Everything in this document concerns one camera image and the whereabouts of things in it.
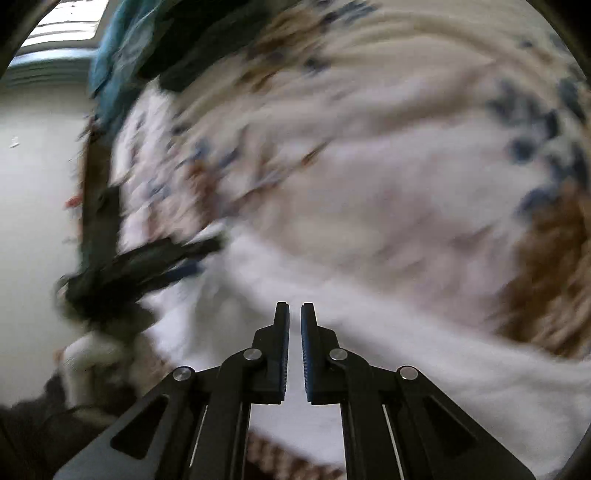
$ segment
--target metal screw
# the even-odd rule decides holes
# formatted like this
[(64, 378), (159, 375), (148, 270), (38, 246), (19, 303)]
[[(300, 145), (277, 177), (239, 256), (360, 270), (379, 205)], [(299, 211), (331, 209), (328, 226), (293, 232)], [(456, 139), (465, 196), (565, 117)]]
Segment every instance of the metal screw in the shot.
[(400, 376), (405, 380), (416, 380), (418, 378), (418, 370), (414, 367), (402, 367), (400, 369)]
[(258, 348), (244, 350), (244, 358), (247, 360), (259, 360), (260, 357), (262, 357), (262, 352)]
[(332, 360), (345, 360), (345, 358), (347, 358), (347, 350), (343, 350), (342, 348), (333, 348), (330, 351), (329, 355), (332, 358)]
[(173, 378), (177, 382), (184, 382), (185, 380), (191, 378), (192, 373), (193, 372), (191, 372), (191, 369), (189, 367), (178, 367), (173, 372)]

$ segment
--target brown fabric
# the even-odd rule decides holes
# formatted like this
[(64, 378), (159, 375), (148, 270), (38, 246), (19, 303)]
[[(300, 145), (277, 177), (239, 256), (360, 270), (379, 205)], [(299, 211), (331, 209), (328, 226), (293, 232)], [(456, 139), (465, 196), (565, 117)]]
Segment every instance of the brown fabric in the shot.
[(591, 197), (566, 183), (535, 214), (517, 249), (519, 273), (503, 293), (504, 334), (567, 358), (591, 349)]
[(314, 465), (260, 435), (250, 432), (246, 459), (274, 480), (344, 480), (345, 473), (330, 465)]

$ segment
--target bedsheet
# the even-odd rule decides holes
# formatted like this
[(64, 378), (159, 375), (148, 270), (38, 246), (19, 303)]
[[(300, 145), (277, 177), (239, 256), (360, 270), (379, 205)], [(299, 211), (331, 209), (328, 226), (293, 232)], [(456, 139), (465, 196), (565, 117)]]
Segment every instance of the bedsheet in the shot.
[(491, 332), (516, 241), (586, 188), (588, 90), (525, 1), (315, 0), (179, 95), (150, 83), (115, 143), (121, 250), (211, 229), (204, 273), (152, 295), (174, 364), (219, 365), (291, 306), (286, 401), (256, 431), (343, 464), (338, 407), (304, 393), (299, 307), (370, 363), (415, 365), (538, 478), (591, 421), (589, 361)]

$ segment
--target blanket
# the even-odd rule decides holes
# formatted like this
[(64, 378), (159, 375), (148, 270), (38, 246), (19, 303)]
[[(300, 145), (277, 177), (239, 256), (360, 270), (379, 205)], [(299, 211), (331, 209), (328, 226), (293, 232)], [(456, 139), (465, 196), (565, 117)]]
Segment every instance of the blanket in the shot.
[(314, 0), (180, 94), (150, 83), (114, 146), (121, 250), (223, 224), (204, 274), (146, 299), (173, 364), (246, 348), (291, 305), (286, 402), (253, 429), (343, 465), (337, 406), (306, 404), (297, 312), (383, 368), (421, 369), (538, 478), (591, 420), (587, 361), (493, 332), (514, 249), (565, 179), (586, 189), (584, 76), (525, 1)]

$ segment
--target white blanket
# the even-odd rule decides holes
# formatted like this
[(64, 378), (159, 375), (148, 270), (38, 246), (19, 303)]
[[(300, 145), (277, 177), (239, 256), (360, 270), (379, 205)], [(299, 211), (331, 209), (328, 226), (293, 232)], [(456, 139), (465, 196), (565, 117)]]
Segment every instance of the white blanket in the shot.
[(219, 218), (230, 231), (201, 277), (148, 299), (158, 347), (219, 365), (287, 301), (286, 402), (253, 408), (251, 426), (341, 465), (338, 407), (304, 393), (299, 310), (313, 302), (344, 348), (415, 365), (549, 478), (591, 421), (589, 363), (489, 332), (528, 215), (563, 177), (588, 181), (574, 60), (522, 0), (315, 1), (275, 27), (289, 48), (261, 41), (176, 98), (149, 85), (115, 145), (122, 249)]

